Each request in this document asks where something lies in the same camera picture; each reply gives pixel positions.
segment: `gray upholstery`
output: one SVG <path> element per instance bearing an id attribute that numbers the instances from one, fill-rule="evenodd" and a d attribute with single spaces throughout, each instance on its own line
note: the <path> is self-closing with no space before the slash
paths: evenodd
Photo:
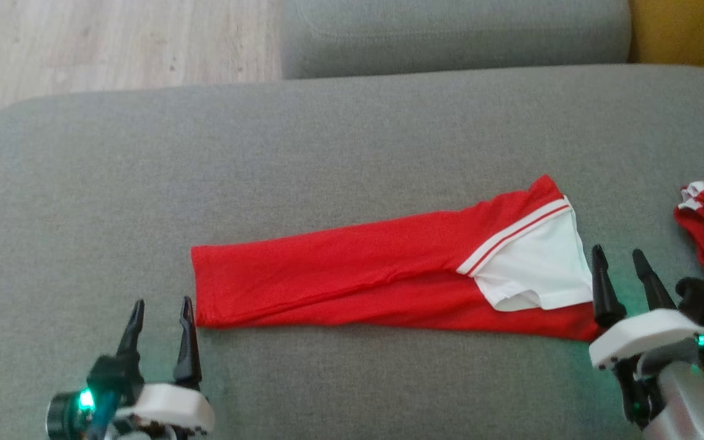
<path id="1" fill-rule="evenodd" d="M 625 62 L 626 0 L 285 0 L 285 78 Z"/>
<path id="2" fill-rule="evenodd" d="M 456 209 L 549 173 L 645 310 L 629 253 L 700 274 L 704 70 L 553 67 L 40 98 L 0 112 L 0 438 L 41 438 L 146 300 L 169 379 L 192 245 Z M 583 343 L 371 328 L 201 331 L 211 438 L 638 438 Z"/>

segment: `yellow wall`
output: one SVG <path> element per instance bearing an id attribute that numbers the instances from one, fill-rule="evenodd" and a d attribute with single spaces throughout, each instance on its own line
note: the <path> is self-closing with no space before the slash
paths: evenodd
<path id="1" fill-rule="evenodd" d="M 632 62 L 704 66 L 704 0 L 629 0 Z"/>

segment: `robotic arm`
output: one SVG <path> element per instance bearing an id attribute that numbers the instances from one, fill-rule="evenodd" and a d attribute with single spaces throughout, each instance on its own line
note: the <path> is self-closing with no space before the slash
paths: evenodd
<path id="1" fill-rule="evenodd" d="M 115 356 L 98 357 L 87 388 L 58 393 L 48 405 L 45 431 L 50 440 L 115 440 L 133 432 L 153 439 L 187 440 L 213 431 L 215 414 L 199 392 L 203 379 L 192 300 L 184 297 L 184 331 L 172 384 L 145 384 L 140 374 L 138 337 L 145 301 L 134 304 Z"/>
<path id="2" fill-rule="evenodd" d="M 626 318 L 599 245 L 593 251 L 594 314 L 604 334 L 589 347 L 598 370 L 612 371 L 624 417 L 645 440 L 704 440 L 704 281 L 682 279 L 676 306 L 642 251 L 633 253 L 650 312 Z"/>

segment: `couch cushion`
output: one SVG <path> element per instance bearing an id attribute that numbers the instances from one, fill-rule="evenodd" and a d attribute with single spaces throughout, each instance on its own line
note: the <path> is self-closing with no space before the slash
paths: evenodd
<path id="1" fill-rule="evenodd" d="M 286 78 L 625 62 L 626 0 L 285 0 Z"/>
<path id="2" fill-rule="evenodd" d="M 469 206 L 549 173 L 632 312 L 629 253 L 701 274 L 704 70 L 553 67 L 40 98 L 0 112 L 0 438 L 117 347 L 136 298 L 170 378 L 192 245 Z M 200 331 L 210 438 L 640 438 L 587 345 L 483 332 Z"/>

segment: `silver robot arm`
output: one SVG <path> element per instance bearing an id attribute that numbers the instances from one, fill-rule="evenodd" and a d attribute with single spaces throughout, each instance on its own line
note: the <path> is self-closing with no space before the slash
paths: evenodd
<path id="1" fill-rule="evenodd" d="M 650 312 L 626 318 L 601 247 L 593 251 L 594 308 L 606 331 L 589 347 L 592 365 L 618 379 L 626 420 L 644 440 L 704 440 L 704 281 L 679 282 L 676 307 L 639 250 L 637 275 Z"/>

